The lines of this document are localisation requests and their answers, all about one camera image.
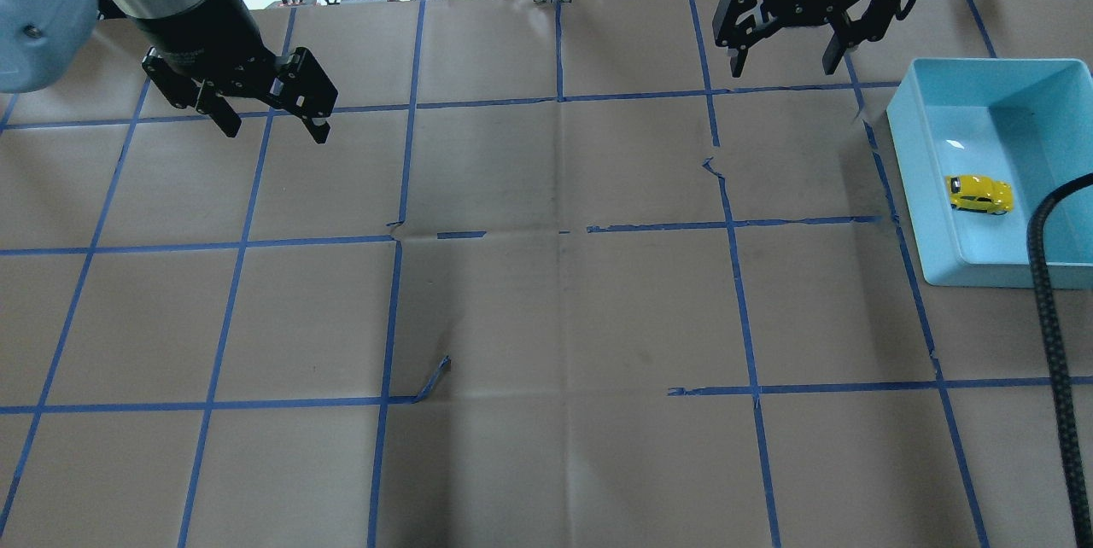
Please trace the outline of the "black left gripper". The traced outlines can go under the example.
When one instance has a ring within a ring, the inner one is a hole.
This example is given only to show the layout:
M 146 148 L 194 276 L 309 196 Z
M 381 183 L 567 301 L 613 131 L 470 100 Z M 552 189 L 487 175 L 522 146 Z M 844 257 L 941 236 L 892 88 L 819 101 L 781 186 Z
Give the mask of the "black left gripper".
M 142 68 L 171 106 L 195 108 L 235 138 L 242 117 L 224 96 L 256 98 L 295 116 L 327 143 L 338 89 L 310 49 L 265 46 L 243 0 L 201 0 L 171 16 L 141 20 L 152 45 Z

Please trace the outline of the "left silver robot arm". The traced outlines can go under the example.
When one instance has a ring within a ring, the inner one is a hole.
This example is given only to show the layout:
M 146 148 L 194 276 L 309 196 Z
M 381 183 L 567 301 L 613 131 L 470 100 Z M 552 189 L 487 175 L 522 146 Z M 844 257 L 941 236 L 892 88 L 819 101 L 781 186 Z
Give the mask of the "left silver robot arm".
M 191 108 L 226 136 L 240 128 L 232 98 L 256 100 L 303 121 L 316 143 L 330 132 L 338 90 L 312 50 L 277 54 L 243 0 L 109 0 L 149 40 L 142 69 L 178 109 Z M 85 46 L 102 0 L 1 0 L 1 89 L 51 86 Z

